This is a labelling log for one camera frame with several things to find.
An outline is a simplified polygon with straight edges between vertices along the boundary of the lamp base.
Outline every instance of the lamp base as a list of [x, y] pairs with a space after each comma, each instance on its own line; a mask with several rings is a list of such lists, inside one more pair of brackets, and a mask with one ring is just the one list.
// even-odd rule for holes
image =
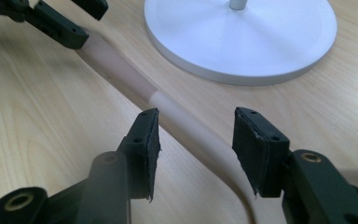
[[233, 85], [268, 85], [310, 70], [332, 47], [337, 21], [327, 0], [145, 0], [156, 48], [182, 69]]

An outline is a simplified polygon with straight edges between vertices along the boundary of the black clamp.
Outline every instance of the black clamp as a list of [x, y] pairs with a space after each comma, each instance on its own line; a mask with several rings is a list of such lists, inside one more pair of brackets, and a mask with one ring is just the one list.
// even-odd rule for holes
[[[105, 0], [73, 2], [97, 20], [100, 20], [108, 9]], [[27, 21], [68, 49], [80, 49], [89, 37], [83, 29], [42, 0], [34, 8], [29, 6], [28, 0], [0, 0], [0, 15], [8, 16], [16, 22]]]
[[126, 224], [131, 199], [153, 199], [160, 144], [158, 111], [142, 112], [117, 151], [97, 156], [89, 178], [51, 197], [41, 188], [0, 199], [0, 224]]
[[292, 152], [289, 143], [256, 111], [236, 109], [232, 148], [255, 194], [278, 198], [284, 191], [282, 208], [288, 223], [358, 223], [358, 188], [324, 155]]

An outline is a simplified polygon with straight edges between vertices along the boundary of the white round base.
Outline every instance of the white round base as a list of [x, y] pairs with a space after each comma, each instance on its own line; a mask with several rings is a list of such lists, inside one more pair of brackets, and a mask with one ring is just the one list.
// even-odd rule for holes
[[327, 0], [145, 0], [150, 38], [171, 62], [234, 85], [298, 77], [332, 47], [337, 21]]

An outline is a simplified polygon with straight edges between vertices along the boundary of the beige tube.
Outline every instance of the beige tube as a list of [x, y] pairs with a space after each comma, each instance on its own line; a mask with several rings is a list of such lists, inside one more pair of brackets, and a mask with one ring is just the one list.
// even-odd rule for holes
[[158, 108], [161, 126], [238, 195], [250, 223], [285, 223], [281, 200], [257, 199], [254, 196], [230, 145], [172, 98], [155, 88], [116, 49], [89, 32], [89, 40], [77, 53], [131, 100], [142, 99], [148, 106]]

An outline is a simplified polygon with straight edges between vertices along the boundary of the light wood tabletop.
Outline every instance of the light wood tabletop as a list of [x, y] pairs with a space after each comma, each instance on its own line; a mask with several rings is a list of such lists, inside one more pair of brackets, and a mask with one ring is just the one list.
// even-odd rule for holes
[[[235, 108], [252, 108], [291, 140], [292, 150], [324, 154], [358, 184], [358, 1], [329, 1], [337, 15], [337, 39], [314, 68], [260, 87], [213, 82], [168, 62], [147, 35], [144, 1], [109, 0], [101, 21], [69, 0], [46, 2], [103, 35], [138, 72], [228, 144]], [[30, 186], [52, 195], [84, 179], [92, 159], [116, 150], [146, 109], [126, 96], [73, 50], [30, 24], [0, 16], [0, 198]], [[155, 198], [131, 201], [132, 223], [248, 223], [236, 194], [164, 129], [159, 134]]]

